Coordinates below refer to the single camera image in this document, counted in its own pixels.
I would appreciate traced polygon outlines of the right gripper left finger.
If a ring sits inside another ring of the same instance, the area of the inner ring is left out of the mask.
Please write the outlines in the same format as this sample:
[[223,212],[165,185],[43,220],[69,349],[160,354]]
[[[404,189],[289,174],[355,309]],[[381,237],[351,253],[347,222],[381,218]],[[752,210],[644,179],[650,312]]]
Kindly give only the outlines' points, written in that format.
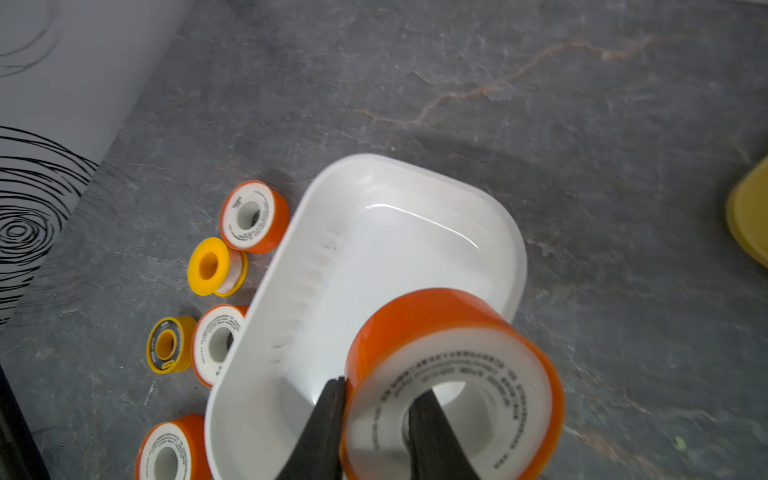
[[343,476],[340,461],[346,379],[329,380],[278,480],[339,480]]

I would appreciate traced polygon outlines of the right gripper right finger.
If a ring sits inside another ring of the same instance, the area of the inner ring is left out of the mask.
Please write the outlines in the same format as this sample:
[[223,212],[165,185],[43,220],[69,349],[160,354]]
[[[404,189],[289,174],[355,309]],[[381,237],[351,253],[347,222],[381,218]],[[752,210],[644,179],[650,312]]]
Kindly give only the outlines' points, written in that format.
[[419,396],[408,412],[412,479],[478,479],[433,390]]

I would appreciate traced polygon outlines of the white plastic storage box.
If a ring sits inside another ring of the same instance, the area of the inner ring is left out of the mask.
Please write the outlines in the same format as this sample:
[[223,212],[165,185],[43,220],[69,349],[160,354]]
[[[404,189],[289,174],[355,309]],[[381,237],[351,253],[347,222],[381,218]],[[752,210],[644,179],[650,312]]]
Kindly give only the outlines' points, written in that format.
[[261,280],[207,402],[216,479],[273,479],[364,323],[413,291],[471,293],[512,321],[527,254],[512,215],[486,192],[375,154],[309,185]]

